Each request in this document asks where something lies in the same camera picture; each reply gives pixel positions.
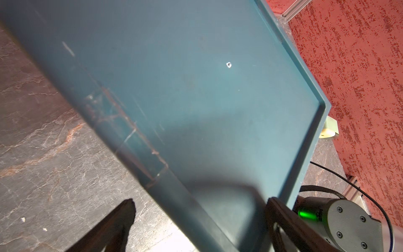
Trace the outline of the clear tape on cabinet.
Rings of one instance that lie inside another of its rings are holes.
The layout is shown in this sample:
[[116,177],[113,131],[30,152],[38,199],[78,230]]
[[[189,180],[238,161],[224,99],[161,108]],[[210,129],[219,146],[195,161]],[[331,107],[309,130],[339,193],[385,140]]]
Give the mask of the clear tape on cabinet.
[[113,95],[105,88],[93,92],[84,108],[85,119],[117,159],[146,190],[154,186],[169,165]]

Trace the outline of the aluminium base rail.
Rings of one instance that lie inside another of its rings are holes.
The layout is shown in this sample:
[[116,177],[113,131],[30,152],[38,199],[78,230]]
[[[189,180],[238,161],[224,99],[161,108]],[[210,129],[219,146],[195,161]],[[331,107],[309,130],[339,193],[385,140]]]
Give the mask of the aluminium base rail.
[[[347,175],[347,179],[348,179],[349,182],[351,182],[355,186],[360,187],[359,182],[358,182],[356,177],[351,176],[351,175]],[[347,200],[356,203],[369,216],[371,216],[371,212],[370,212],[370,210],[369,210],[369,208],[368,208],[368,206],[367,206],[367,204],[365,202],[364,195],[360,191],[358,191],[357,189],[352,187],[350,184],[348,184],[346,189],[344,190],[344,192],[342,194],[346,197]]]

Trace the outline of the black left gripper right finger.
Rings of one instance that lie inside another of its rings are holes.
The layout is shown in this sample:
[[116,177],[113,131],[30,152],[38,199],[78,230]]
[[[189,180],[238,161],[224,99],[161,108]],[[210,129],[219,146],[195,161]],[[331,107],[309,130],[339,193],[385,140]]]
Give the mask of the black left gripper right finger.
[[281,230],[301,252],[338,251],[276,197],[271,197],[267,201],[266,223],[272,246],[276,252],[286,251]]

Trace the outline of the pale green sponge block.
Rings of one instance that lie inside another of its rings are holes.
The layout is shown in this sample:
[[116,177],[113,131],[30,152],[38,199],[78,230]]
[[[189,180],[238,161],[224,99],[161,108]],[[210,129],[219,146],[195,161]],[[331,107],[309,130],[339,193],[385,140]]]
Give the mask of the pale green sponge block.
[[338,122],[330,117],[327,116],[323,129],[319,135],[320,139],[330,139],[330,138],[337,138],[339,136],[339,127]]

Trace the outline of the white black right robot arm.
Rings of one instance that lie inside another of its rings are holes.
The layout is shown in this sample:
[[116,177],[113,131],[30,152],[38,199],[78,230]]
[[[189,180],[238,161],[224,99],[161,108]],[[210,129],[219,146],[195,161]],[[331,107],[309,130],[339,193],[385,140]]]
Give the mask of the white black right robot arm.
[[395,252],[403,250],[403,229],[372,218],[360,205],[337,191],[303,185],[301,192],[319,191],[336,198],[298,196],[293,211],[324,240],[341,252],[389,252],[394,238]]

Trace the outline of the left aluminium corner post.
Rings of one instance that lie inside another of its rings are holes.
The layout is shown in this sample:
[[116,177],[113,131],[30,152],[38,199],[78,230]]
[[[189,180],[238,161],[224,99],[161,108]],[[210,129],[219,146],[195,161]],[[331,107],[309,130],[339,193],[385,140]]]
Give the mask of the left aluminium corner post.
[[300,13],[312,0],[296,0],[290,7],[288,7],[283,13],[282,17],[287,22],[290,22],[298,13]]

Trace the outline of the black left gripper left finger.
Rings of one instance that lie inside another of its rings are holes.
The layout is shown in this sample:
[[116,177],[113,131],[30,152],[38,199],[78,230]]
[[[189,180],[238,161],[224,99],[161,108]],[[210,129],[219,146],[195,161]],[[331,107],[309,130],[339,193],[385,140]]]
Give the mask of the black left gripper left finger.
[[85,236],[73,244],[69,252],[125,252],[136,208],[133,199],[123,200]]

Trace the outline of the teal drawer cabinet box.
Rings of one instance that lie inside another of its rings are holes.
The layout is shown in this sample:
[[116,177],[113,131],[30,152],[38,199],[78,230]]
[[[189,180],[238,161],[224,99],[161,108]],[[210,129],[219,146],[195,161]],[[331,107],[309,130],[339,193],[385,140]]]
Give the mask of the teal drawer cabinet box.
[[272,251],[266,202],[293,207],[331,105],[265,1],[1,1],[1,22],[88,125],[113,95],[197,249]]

